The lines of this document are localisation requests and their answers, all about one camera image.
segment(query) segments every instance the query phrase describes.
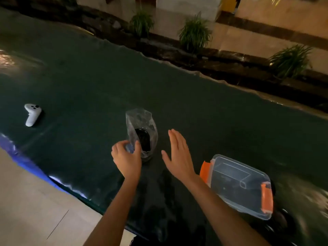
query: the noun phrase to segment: white game controller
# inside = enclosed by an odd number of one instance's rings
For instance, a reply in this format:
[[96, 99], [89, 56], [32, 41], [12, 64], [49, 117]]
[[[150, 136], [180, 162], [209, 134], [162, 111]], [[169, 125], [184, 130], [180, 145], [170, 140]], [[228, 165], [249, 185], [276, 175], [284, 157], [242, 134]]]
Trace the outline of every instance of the white game controller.
[[40, 108], [40, 106], [35, 104], [26, 104], [24, 105], [24, 107], [29, 112], [29, 117], [27, 118], [25, 125], [27, 127], [31, 127], [38, 119], [42, 109]]

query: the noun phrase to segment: black object in plastic bag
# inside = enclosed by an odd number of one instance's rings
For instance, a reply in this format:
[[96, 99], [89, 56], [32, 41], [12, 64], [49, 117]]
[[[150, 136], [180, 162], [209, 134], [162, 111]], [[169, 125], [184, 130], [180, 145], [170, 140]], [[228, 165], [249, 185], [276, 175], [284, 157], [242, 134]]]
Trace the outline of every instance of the black object in plastic bag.
[[127, 151], [133, 153], [135, 142], [138, 140], [142, 147], [142, 160], [149, 160], [154, 153], [158, 139], [158, 132], [152, 114], [149, 111], [137, 108], [127, 111], [125, 117], [131, 143], [126, 146]]

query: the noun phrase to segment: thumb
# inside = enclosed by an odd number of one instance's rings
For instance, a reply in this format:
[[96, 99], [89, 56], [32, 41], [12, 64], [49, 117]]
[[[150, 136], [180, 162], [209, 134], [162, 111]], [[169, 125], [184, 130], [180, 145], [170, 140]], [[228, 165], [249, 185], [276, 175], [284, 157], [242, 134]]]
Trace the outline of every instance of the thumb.
[[171, 161], [170, 161], [169, 156], [167, 155], [167, 153], [164, 150], [162, 150], [162, 158], [167, 167], [171, 163]]
[[141, 145], [138, 140], [135, 141], [133, 154], [137, 154], [137, 155], [141, 154]]

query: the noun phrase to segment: orange handle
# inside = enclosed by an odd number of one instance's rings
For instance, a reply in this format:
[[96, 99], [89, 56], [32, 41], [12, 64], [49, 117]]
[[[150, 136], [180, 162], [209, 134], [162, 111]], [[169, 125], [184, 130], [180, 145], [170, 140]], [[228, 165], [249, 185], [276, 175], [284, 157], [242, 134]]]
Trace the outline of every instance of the orange handle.
[[271, 188], [266, 187], [270, 182], [263, 182], [261, 184], [262, 198], [261, 198], [261, 210], [264, 213], [273, 212], [273, 195]]
[[210, 166], [211, 163], [204, 161], [202, 167], [200, 168], [199, 176], [206, 184], [207, 184], [208, 175], [210, 173]]

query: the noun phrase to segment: person's left hand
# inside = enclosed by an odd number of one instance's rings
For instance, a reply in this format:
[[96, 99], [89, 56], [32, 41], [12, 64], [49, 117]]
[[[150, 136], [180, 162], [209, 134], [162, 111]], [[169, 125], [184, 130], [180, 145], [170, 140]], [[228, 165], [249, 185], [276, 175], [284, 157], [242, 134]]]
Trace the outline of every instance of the person's left hand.
[[141, 172], [141, 145], [139, 141], [136, 141], [134, 153], [129, 153], [125, 150], [125, 145], [128, 143], [129, 141], [125, 140], [112, 146], [113, 160], [125, 179], [137, 178], [139, 180]]

